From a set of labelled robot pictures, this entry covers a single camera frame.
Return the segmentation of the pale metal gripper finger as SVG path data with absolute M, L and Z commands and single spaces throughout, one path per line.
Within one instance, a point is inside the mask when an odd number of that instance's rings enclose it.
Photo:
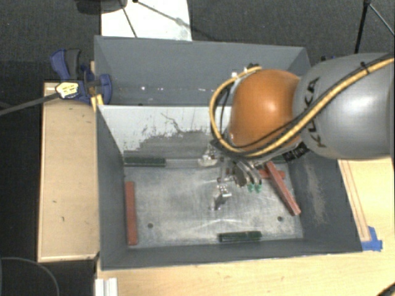
M 216 210 L 220 210 L 223 205 L 226 204 L 227 200 L 232 196 L 228 192 L 219 192 L 216 195 Z
M 210 206 L 210 209 L 211 209 L 211 210 L 216 210 L 216 195 L 217 195 L 219 192 L 228 192 L 227 187 L 226 187 L 225 184 L 218 184 L 218 185 L 217 185 L 217 190 L 216 190 L 215 194 L 213 195 L 212 204 L 211 204 L 211 206 Z

